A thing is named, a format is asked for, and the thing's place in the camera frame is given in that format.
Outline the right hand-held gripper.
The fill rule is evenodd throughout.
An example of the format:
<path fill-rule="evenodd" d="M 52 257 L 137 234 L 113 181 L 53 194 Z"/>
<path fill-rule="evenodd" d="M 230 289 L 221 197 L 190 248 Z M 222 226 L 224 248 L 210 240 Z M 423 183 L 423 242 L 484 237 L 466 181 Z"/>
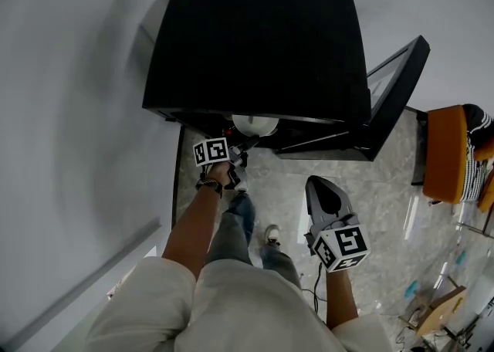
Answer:
<path fill-rule="evenodd" d="M 312 222 L 305 234 L 310 253 L 327 272 L 359 266 L 371 253 L 371 244 L 347 193 L 315 175 L 308 178 L 305 189 Z"/>

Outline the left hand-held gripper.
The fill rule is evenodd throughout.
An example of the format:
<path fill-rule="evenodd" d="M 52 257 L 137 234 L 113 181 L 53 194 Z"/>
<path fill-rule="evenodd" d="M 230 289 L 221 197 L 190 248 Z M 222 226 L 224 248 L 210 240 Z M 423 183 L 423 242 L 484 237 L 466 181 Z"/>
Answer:
<path fill-rule="evenodd" d="M 245 168 L 248 151 L 260 140 L 259 135 L 248 137 L 236 146 L 229 146 L 225 137 L 203 140 L 193 146 L 195 165 L 201 168 L 200 178 L 205 178 L 214 163 L 227 161 L 230 163 L 228 175 L 231 183 L 225 190 L 247 190 Z"/>

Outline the person's left hand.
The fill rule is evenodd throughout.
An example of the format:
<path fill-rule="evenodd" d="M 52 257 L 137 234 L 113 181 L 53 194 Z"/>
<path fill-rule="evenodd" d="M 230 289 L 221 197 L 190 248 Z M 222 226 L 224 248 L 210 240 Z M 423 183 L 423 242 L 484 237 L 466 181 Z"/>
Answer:
<path fill-rule="evenodd" d="M 228 175 L 229 168 L 230 163 L 227 161 L 214 163 L 206 174 L 206 178 L 217 181 L 225 188 L 231 183 Z"/>

